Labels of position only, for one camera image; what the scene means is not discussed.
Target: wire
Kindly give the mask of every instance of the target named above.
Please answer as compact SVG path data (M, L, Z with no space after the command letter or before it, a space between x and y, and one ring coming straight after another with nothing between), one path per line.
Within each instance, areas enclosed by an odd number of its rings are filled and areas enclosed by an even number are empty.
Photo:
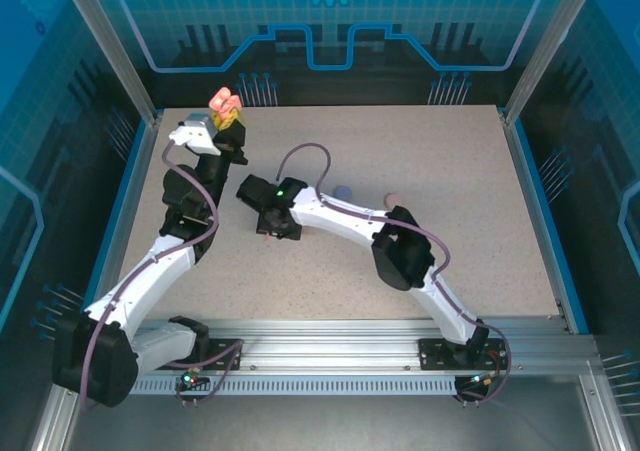
M481 394L474 393L473 391L463 391L463 394L466 394L466 395L471 396L473 398L482 398L483 397ZM529 420L529 418L527 418L524 414L522 414L519 409L517 409L517 408L515 408L513 406L509 406L508 404L505 404L502 401L498 401L497 399L493 401L493 404L495 404L499 408L504 409L505 411L508 411L509 413L512 413L512 414L515 414L516 416L518 416L522 421L524 421L533 430L533 432L535 432L538 436L540 436L540 438L543 441L545 441L549 446L551 446L552 449L556 449L556 450L560 451L560 447L558 445L556 445L551 440L551 438L549 438L542 431L540 431L540 429L538 429L538 427L535 424L533 424Z
M444 271L447 268L447 266L449 266L449 263L451 262L451 253L450 253L449 248L447 247L447 245L444 244L444 242L440 238L438 238L436 235L430 233L429 231L427 231L425 229L422 229L419 226L414 226L412 224L405 223L404 221L398 221L398 220L395 220L395 219L389 219L387 217L370 216L368 214L359 213L357 211L352 211L350 209L341 208L340 206L336 206L335 204L324 200L322 198L322 194L320 193L320 187L322 186L322 182L324 181L324 178L327 176L327 174L329 173L329 169L331 168L331 153L322 144L311 143L311 142L310 143L303 143L303 144L300 144L300 145L296 146L295 148L291 149L291 151L289 151L287 154L285 154L284 158L282 158L280 166L278 167L278 172L276 174L276 182L280 181L280 176L282 175L282 170L284 169L284 166L287 163L287 161L289 160L289 158L294 153L296 153L297 151L299 151L299 150L301 150L303 148L318 148L322 152L324 152L324 154L325 154L325 156L327 158L327 164L325 165L325 168L322 171L322 173L320 173L320 177L318 178L318 181L316 183L316 188L315 188L316 198L324 206L326 206L327 208L329 208L329 209L331 209L333 211L336 211L336 212L342 213L342 214L346 214L347 216L352 216L354 218L366 219L368 221L373 221L373 222L378 222L378 223L387 223L387 224L390 224L390 225L393 225L393 226L399 226L399 227L408 229L410 231L413 231L413 232L416 232L418 234L421 234L421 235L425 236L426 238L428 238L431 241L433 241L434 243L436 243L440 247L440 249L442 249L442 252L444 253L444 262L440 265L440 267L436 268L436 270L432 273L431 279L432 279L433 284L438 288L438 290L440 291L440 293L442 294L444 299L447 301L449 306L451 306L455 310L455 312L462 317L462 319L464 319L465 321L471 323L473 326L478 326L480 328L484 328L484 329L488 329L489 331L493 331L498 336L500 336L500 338L504 341L504 347L505 347L505 351L507 353L507 369L504 372L504 377L503 377L502 381L500 382L500 384L498 385L498 387L495 389L495 391L493 393L491 393L491 395L489 395L487 397L484 397L484 399L482 401L480 401L480 402L487 402L487 401L493 400L498 395L498 393L502 392L502 390L504 389L504 385L507 382L507 378L511 374L511 357L512 357L512 355L511 355L511 347L509 346L509 341L507 340L507 337L498 328L496 328L495 326L491 326L490 324L480 323L478 321L475 321L475 320L471 319L469 316L467 316L464 313L464 311L451 298L451 296L449 296L449 293L447 293L445 291L444 287L440 284L440 282L436 279L438 277L438 275L442 271Z
M222 351L220 354L207 359L206 361L203 361L202 363L189 363L189 364L182 364L182 363L171 363L168 366L174 367L174 368L183 368L183 367L201 367L201 366L206 366L208 364L211 364L215 361L217 361L218 359L224 358L227 354L229 354L232 351L235 351L235 355L229 359L229 364L227 364L226 369L224 370L223 375L220 377L220 380L218 380L218 382L216 383L216 385L213 387L213 389L211 390L211 392L209 394L207 394L205 397L201 398L201 399L196 399L194 398L193 400L189 400L189 399L184 399L184 397L182 396L182 394L180 393L180 391L178 389L176 389L176 398L178 398L180 401L182 401L182 405L184 406L187 402L189 401L193 401L194 406L198 406L198 403L204 403L206 401L209 401L211 398L213 398L213 396L220 390L220 388L222 387L222 384L224 383L225 379L227 379L227 376L229 375L229 371L231 371L231 368L233 367L233 363L235 363L236 359L238 358L238 356L240 355L240 353L238 352L238 348L240 348L242 346L242 344L244 343L244 341L242 341L241 339L239 339L238 341L236 341L233 345L229 346L227 349L225 349L224 351Z
M120 286L118 287L118 290L114 293L113 297L111 298L111 301L105 307L104 312L102 313L102 316L100 317L100 320L98 321L98 324L96 325L96 328L94 329L93 334L91 335L91 338L89 339L89 344L87 346L87 350L86 350L85 355L84 355L84 361L82 363L82 375L80 377L80 393L79 393L80 394L80 407L84 411L87 411L89 409L88 399L87 399L87 390L88 390L88 387L89 387L89 369L91 368L91 360L93 358L93 353L94 353L95 348L96 348L96 342L98 340L98 336L100 335L100 332L102 331L102 328L104 328L104 326L105 326L105 324L107 322L107 319L109 318L109 315L113 312L114 309L116 309L116 304L118 303L118 301L120 301L120 297L127 290L129 285L138 276L140 276L148 267L150 267L153 264L157 263L162 258L165 258L165 257L169 256L170 254L173 254L173 253L181 251L183 249L195 246L196 244L198 244L198 243L210 238L211 236L213 236L215 234L215 232L218 229L218 226L219 226L219 223L220 223L219 216L218 216L218 208L216 207L216 204L213 201L213 198L211 197L211 195L207 192L205 187L202 186L194 177L189 175L187 172L185 172L183 169L179 168L175 163L173 163L172 161L169 160L169 158L168 158L169 152L171 151L171 149L173 148L173 146L175 144L176 144L175 141L173 141L173 140L169 141L169 143L167 144L167 147L162 152L162 161L167 166L169 166L170 169L172 169L178 175L180 175L181 177L186 179L191 185L193 185L194 188L196 188L198 190L198 192L200 192L200 194L202 194L202 196L204 197L205 201L207 202L207 205L209 206L209 210L211 211L212 216L210 217L210 220L212 221L212 223L207 228L207 230L203 234L201 234L200 236L198 236L198 237L196 237L196 238L194 238L194 239L192 239L190 241L186 241L186 242L184 242L182 244L179 244L178 246L174 246L174 247L169 248L169 249L167 249L165 251L162 251L162 252L156 254L155 256L153 256L152 258L149 258L148 260L144 261L140 266L138 266L136 269L134 269L131 272L131 274L129 274L129 276L127 276L124 279L122 284L120 284Z

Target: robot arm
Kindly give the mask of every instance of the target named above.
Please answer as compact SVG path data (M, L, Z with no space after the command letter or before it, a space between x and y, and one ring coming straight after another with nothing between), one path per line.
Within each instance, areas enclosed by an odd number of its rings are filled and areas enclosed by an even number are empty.
M321 195L323 201L347 213L335 211L318 201L313 187L292 178L285 178L276 186L250 175L236 196L258 212L258 233L297 240L303 226L312 226L371 249L378 276L389 286L411 293L440 327L455 360L461 366L473 365L488 330L464 319L462 314L481 323L455 297L440 275L434 277L435 258L429 240L379 220L387 218L417 226L408 210L399 206L391 212L366 209Z
M216 206L231 164L247 164L242 151L245 128L237 110L233 111L228 119L219 114L213 119L206 114L192 114L170 134L175 144L198 155L195 169L187 165L178 167L206 189ZM153 306L180 276L200 261L214 238L212 235L170 254L160 254L202 237L212 218L204 196L176 171L167 171L163 186L162 201L168 207L164 224L145 257L84 312L64 315L57 323L53 382L77 392L90 339L107 307L112 307L97 335L87 389L89 398L106 406L119 404L138 376L173 361L204 361L208 354L206 326L180 316L159 329L136 335ZM129 283L115 302L114 295L125 282Z

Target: yellow object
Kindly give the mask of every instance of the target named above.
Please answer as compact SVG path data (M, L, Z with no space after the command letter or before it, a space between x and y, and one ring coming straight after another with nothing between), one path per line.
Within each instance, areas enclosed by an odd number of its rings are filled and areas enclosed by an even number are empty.
M224 120L216 111L213 112L212 117L213 117L213 124L218 129L218 131L224 131L229 126L231 126L231 124L234 121L238 121L240 124L244 126L242 115L240 114L240 111L238 111L237 108L233 108L229 113L229 116L227 116L226 119Z

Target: pink object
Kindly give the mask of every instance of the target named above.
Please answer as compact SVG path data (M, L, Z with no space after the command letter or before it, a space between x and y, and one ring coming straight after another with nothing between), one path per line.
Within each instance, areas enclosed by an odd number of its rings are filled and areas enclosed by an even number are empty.
M227 119L231 111L242 109L242 102L237 94L231 94L229 88L220 88L211 101L209 107L220 115L224 120Z
M396 206L402 206L402 198L395 193L389 193L384 197L384 207L391 211Z

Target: speckled tabletop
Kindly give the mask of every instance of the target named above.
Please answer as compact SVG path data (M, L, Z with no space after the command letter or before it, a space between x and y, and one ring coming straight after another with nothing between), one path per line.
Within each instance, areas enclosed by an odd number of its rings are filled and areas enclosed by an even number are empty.
M192 109L167 109L123 264L130 270L157 236L164 213L160 159L168 134ZM426 317L411 296L377 277L371 251L321 230L301 241L255 233L256 213L235 198L249 174L273 180L280 160L306 141L327 146L333 167L323 191L349 186L352 202L383 209L398 193L418 223L452 253L443 276L478 316L557 314L511 155L493 106L248 108L245 154L232 167L221 226L200 263L155 306L150 318L398 319ZM176 162L195 166L184 149ZM289 175L315 184L317 149L289 160ZM436 259L442 255L436 251Z

